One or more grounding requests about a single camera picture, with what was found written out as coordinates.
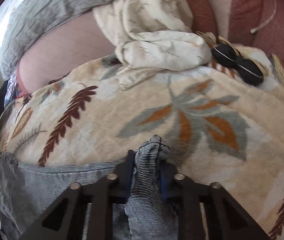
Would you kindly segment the blue denim pants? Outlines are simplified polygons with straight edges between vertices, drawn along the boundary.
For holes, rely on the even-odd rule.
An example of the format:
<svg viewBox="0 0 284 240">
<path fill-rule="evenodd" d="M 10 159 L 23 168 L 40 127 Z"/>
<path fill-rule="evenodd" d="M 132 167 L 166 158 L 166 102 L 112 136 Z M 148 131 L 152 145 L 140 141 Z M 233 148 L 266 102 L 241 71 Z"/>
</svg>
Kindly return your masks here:
<svg viewBox="0 0 284 240">
<path fill-rule="evenodd" d="M 135 156 L 132 187 L 126 204 L 113 209 L 114 239 L 177 239 L 178 219 L 161 201 L 158 167 L 170 148 L 154 135 Z M 7 239 L 22 233 L 71 183 L 87 185 L 113 172 L 120 160 L 83 166 L 40 167 L 26 164 L 12 153 L 0 157 L 0 217 Z"/>
</svg>

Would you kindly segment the leaf pattern fleece blanket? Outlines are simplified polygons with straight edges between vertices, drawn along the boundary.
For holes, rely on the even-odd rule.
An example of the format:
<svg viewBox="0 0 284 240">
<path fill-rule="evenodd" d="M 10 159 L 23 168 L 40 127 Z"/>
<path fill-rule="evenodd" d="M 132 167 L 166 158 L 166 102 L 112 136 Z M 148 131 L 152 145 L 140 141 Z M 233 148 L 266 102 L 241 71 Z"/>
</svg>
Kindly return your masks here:
<svg viewBox="0 0 284 240">
<path fill-rule="evenodd" d="M 213 61 L 123 90 L 115 56 L 87 62 L 6 107 L 0 152 L 40 167 L 83 166 L 122 161 L 157 135 L 181 173 L 221 183 L 271 239 L 284 239 L 282 66 L 239 50 L 267 68 L 259 86 Z"/>
</svg>

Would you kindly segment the purple plastic bag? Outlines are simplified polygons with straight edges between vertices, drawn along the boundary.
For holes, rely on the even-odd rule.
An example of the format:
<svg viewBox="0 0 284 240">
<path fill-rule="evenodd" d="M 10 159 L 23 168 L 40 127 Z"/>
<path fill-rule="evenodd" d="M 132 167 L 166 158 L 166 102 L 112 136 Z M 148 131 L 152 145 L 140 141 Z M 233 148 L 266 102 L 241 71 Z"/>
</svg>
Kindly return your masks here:
<svg viewBox="0 0 284 240">
<path fill-rule="evenodd" d="M 6 108 L 17 98 L 22 98 L 26 95 L 28 95 L 28 93 L 22 91 L 21 86 L 18 84 L 17 73 L 14 72 L 7 81 L 6 94 L 4 97 L 4 108 Z"/>
</svg>

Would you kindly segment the black sunglasses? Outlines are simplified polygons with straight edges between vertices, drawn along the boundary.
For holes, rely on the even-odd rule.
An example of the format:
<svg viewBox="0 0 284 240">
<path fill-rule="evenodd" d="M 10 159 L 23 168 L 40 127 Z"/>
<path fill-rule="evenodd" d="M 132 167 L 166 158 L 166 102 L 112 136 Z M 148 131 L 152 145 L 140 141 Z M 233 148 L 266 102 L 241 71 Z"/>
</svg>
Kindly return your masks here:
<svg viewBox="0 0 284 240">
<path fill-rule="evenodd" d="M 266 74 L 262 71 L 262 65 L 245 58 L 229 44 L 220 43 L 211 49 L 211 53 L 219 64 L 235 70 L 245 83 L 258 86 L 264 81 Z"/>
</svg>

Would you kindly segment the pink long bolster pillow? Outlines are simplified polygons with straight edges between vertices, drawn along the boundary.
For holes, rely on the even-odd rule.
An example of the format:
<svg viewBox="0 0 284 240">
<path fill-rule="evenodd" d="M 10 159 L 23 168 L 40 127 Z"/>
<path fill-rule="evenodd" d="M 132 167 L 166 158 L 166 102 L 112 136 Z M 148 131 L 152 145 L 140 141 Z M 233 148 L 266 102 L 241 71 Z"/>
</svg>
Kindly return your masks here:
<svg viewBox="0 0 284 240">
<path fill-rule="evenodd" d="M 93 13 L 87 12 L 45 34 L 24 53 L 17 67 L 18 85 L 23 93 L 32 93 L 113 52 Z"/>
</svg>

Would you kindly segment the white crumpled floral sheet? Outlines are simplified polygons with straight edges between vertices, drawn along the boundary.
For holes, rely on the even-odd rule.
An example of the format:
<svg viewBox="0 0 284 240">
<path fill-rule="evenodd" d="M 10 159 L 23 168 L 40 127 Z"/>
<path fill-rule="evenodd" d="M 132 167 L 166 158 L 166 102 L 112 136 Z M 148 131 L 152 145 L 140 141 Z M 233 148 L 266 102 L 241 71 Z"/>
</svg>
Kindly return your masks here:
<svg viewBox="0 0 284 240">
<path fill-rule="evenodd" d="M 164 70 L 179 72 L 212 60 L 207 42 L 191 30 L 186 0 L 114 0 L 93 14 L 122 63 L 116 77 L 123 90 Z"/>
</svg>

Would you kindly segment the grey quilted pillow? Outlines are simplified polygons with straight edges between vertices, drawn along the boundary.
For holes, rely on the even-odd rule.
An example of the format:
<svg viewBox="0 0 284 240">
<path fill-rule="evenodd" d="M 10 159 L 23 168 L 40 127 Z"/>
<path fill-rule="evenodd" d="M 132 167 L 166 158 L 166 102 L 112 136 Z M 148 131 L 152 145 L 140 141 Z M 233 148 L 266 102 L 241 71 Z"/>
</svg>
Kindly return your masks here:
<svg viewBox="0 0 284 240">
<path fill-rule="evenodd" d="M 43 35 L 93 7 L 113 0 L 24 0 L 11 13 L 0 52 L 0 71 L 8 80 L 25 52 Z"/>
</svg>

